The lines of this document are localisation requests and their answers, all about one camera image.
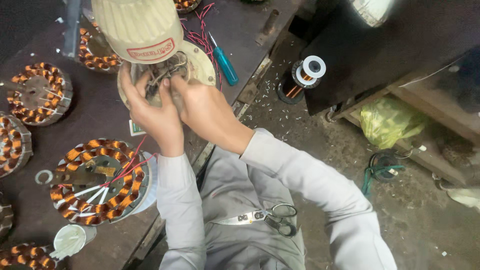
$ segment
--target red brand logo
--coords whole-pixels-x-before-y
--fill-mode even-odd
[[[175,48],[172,38],[145,48],[127,49],[128,54],[137,60],[152,61],[161,59]]]

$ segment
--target plastic bag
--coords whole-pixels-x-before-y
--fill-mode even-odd
[[[380,149],[391,148],[398,139],[419,134],[427,116],[407,103],[379,98],[361,108],[360,124],[367,139]]]

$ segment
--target blue screwdriver handle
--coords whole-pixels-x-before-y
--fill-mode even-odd
[[[231,86],[236,85],[239,82],[239,78],[223,50],[220,47],[216,47],[213,50],[213,56],[218,61],[218,64],[220,64],[225,77],[227,77],[228,84]]]

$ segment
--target scissors handle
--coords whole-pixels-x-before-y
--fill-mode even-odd
[[[277,222],[270,218],[269,216],[266,216],[264,221],[272,228],[276,229],[280,235],[286,238],[292,238],[297,235],[297,227],[293,225],[292,223],[281,220],[280,222]],[[288,234],[283,233],[282,231],[284,230],[285,227],[288,227],[290,232]]]
[[[290,212],[290,210],[293,210],[293,214],[290,214],[290,215],[277,215],[277,214],[275,214],[275,209],[276,209],[277,207],[280,207],[280,206],[289,208],[289,211],[288,211],[288,212]],[[297,216],[297,213],[298,213],[297,208],[295,208],[295,206],[293,206],[293,205],[291,205],[291,204],[289,204],[289,203],[280,203],[280,204],[277,204],[277,205],[275,205],[274,207],[272,207],[271,209],[269,209],[269,210],[267,210],[267,211],[270,213],[270,215],[272,215],[272,217],[275,217],[275,218],[293,218],[293,217],[296,217],[296,216]]]

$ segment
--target red wire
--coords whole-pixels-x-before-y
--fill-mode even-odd
[[[218,62],[216,61],[216,59],[213,57],[213,48],[212,46],[210,45],[210,40],[208,39],[208,36],[206,35],[205,33],[205,22],[204,22],[204,18],[205,18],[205,15],[207,14],[207,12],[210,10],[210,8],[215,5],[215,3],[211,3],[211,4],[208,4],[206,6],[204,6],[204,8],[202,9],[202,12],[200,12],[200,15],[198,14],[197,11],[195,11],[195,14],[197,14],[197,18],[200,20],[200,29],[202,30],[202,34],[198,34],[194,31],[189,31],[185,25],[181,23],[181,26],[183,27],[183,29],[185,29],[185,31],[187,31],[187,35],[185,35],[189,40],[193,41],[194,43],[197,43],[199,45],[202,45],[203,48],[204,48],[204,51],[205,53],[207,54],[207,56],[210,58],[210,61],[212,63],[215,63],[215,68],[216,68],[216,71],[218,73],[218,80],[219,80],[219,83],[220,83],[220,92],[222,92],[222,75],[220,73],[220,71],[218,70]],[[180,19],[181,21],[186,21],[187,19],[186,18],[181,18]]]
[[[149,157],[149,158],[147,158],[146,160],[144,160],[144,161],[138,163],[137,165],[135,165],[135,166],[134,166],[133,168],[131,168],[128,172],[122,173],[121,175],[115,177],[115,179],[113,179],[112,181],[106,182],[105,184],[101,184],[100,186],[102,186],[102,187],[103,187],[103,186],[106,186],[106,185],[108,185],[109,183],[114,182],[114,181],[116,181],[117,179],[120,179],[120,178],[124,177],[125,175],[131,173],[131,172],[132,172],[135,168],[137,168],[138,166],[140,166],[140,165],[144,164],[145,162],[149,161],[149,160],[150,160],[151,158],[153,158],[154,156],[158,156],[158,153],[154,153],[151,157]]]
[[[142,146],[142,144],[144,143],[145,138],[147,138],[147,135],[145,135],[144,138],[142,139],[142,141],[138,144],[137,150],[135,151],[135,154],[133,155],[134,157],[137,155],[138,150],[140,149],[140,146]],[[158,155],[158,154],[157,154],[157,153],[153,154],[153,155],[152,155],[151,157],[149,157],[147,160],[142,161],[142,162],[138,163],[137,165],[135,165],[135,166],[134,166],[132,169],[130,169],[128,172],[122,173],[122,174],[120,174],[119,176],[115,177],[115,179],[113,179],[112,181],[107,182],[107,183],[104,183],[104,184],[101,184],[100,186],[106,186],[106,185],[110,184],[111,182],[114,182],[115,180],[124,177],[125,175],[129,174],[132,170],[134,170],[134,169],[137,168],[138,166],[140,166],[140,165],[142,165],[143,163],[149,161],[149,160],[150,160],[153,156],[155,156],[155,155]],[[128,168],[131,166],[132,161],[129,162],[129,164],[128,164],[128,166],[125,168],[125,170],[128,169]]]

